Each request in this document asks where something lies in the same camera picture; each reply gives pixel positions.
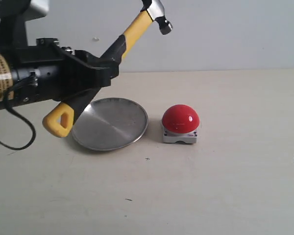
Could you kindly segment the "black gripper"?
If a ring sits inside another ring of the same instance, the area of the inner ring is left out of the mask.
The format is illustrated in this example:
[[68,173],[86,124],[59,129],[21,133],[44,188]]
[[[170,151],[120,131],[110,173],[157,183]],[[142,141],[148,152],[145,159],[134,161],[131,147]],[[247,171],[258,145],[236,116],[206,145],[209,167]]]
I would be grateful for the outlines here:
[[11,43],[13,103],[62,101],[74,110],[76,122],[101,88],[119,75],[120,60],[90,53],[70,54],[56,38],[40,38],[30,46],[26,40]]

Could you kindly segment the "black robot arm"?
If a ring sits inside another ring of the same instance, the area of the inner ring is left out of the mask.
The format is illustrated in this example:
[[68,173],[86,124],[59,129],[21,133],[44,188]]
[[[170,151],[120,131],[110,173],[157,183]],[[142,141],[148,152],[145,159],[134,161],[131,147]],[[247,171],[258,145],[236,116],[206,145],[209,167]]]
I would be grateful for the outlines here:
[[0,110],[55,100],[62,122],[75,124],[100,89],[119,75],[125,51],[123,36],[101,57],[71,52],[56,38],[39,38],[34,46],[0,41]]

